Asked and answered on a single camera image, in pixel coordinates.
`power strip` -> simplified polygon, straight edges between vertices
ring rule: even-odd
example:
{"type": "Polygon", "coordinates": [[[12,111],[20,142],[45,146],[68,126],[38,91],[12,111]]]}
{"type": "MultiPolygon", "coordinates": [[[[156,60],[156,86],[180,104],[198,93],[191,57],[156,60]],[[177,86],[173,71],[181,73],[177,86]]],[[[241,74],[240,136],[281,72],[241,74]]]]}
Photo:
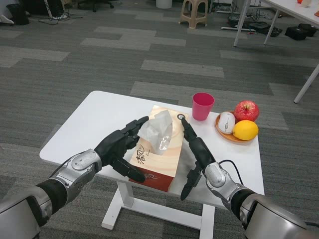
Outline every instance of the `power strip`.
{"type": "Polygon", "coordinates": [[[58,16],[58,17],[53,16],[52,19],[54,19],[54,20],[61,20],[61,19],[66,19],[67,17],[68,17],[68,16],[66,16],[66,15],[61,15],[61,16],[58,16]]]}

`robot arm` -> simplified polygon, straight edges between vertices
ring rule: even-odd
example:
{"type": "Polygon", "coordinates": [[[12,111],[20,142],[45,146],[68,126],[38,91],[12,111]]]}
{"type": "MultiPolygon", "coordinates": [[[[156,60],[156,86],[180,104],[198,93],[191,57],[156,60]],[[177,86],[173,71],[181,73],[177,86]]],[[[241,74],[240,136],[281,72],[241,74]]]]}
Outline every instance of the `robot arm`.
{"type": "Polygon", "coordinates": [[[197,137],[191,125],[182,118],[184,137],[189,143],[196,168],[187,176],[181,199],[185,199],[200,179],[206,178],[208,189],[222,200],[223,205],[242,223],[248,239],[318,239],[318,235],[306,231],[307,226],[296,215],[278,206],[264,195],[257,194],[242,184],[235,183],[197,137]]]}
{"type": "Polygon", "coordinates": [[[103,139],[94,150],[88,149],[68,159],[57,175],[2,201],[1,238],[36,238],[40,227],[60,208],[72,202],[103,166],[111,165],[121,175],[144,182],[143,173],[123,157],[128,149],[136,146],[139,129],[148,120],[143,117],[130,122],[124,129],[103,139]]]}

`red object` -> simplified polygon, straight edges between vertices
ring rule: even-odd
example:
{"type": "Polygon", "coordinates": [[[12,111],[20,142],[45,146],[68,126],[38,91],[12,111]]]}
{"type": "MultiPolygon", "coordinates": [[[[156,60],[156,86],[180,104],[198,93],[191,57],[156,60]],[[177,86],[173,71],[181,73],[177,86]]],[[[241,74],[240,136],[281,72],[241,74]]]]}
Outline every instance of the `red object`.
{"type": "Polygon", "coordinates": [[[215,99],[209,93],[196,93],[193,96],[193,118],[200,121],[207,119],[214,103],[215,99]]]}
{"type": "Polygon", "coordinates": [[[236,106],[234,115],[238,121],[255,121],[259,115],[259,107],[253,101],[242,101],[236,106]]]}
{"type": "Polygon", "coordinates": [[[135,182],[138,184],[142,184],[151,188],[155,188],[164,192],[168,192],[170,185],[173,181],[173,177],[161,174],[161,173],[156,173],[144,168],[137,167],[145,176],[145,181],[144,183],[139,183],[134,181],[133,179],[129,179],[131,182],[135,182]]]}

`tissue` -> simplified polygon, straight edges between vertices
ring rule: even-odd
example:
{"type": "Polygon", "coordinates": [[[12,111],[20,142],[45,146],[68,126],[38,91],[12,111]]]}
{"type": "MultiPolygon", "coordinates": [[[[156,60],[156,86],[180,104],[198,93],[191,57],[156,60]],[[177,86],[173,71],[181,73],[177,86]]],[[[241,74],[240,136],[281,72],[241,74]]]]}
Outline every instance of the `tissue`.
{"type": "Polygon", "coordinates": [[[167,110],[154,117],[142,125],[138,136],[151,143],[152,153],[163,155],[171,140],[173,121],[167,110]]]}

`chair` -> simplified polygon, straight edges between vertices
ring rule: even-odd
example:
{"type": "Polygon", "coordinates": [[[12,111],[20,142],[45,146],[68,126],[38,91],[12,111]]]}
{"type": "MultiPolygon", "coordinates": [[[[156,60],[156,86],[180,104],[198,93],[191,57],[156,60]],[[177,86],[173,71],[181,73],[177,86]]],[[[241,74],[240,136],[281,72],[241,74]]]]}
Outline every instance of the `chair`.
{"type": "Polygon", "coordinates": [[[180,13],[180,21],[179,24],[182,21],[188,22],[188,27],[191,29],[195,29],[196,25],[200,22],[203,22],[205,26],[207,26],[207,12],[208,12],[208,0],[184,0],[183,7],[181,9],[180,13]],[[188,2],[188,4],[191,3],[191,11],[185,11],[185,5],[188,2]],[[205,14],[202,14],[198,12],[198,6],[201,3],[205,4],[205,14]]]}
{"type": "Polygon", "coordinates": [[[78,1],[78,8],[80,8],[80,4],[82,3],[87,3],[87,2],[91,2],[92,3],[92,8],[93,8],[93,12],[96,12],[96,6],[95,4],[97,2],[103,2],[103,3],[106,3],[106,4],[109,4],[110,5],[110,8],[114,8],[114,6],[112,5],[112,3],[109,1],[109,0],[79,0],[78,1]]]}

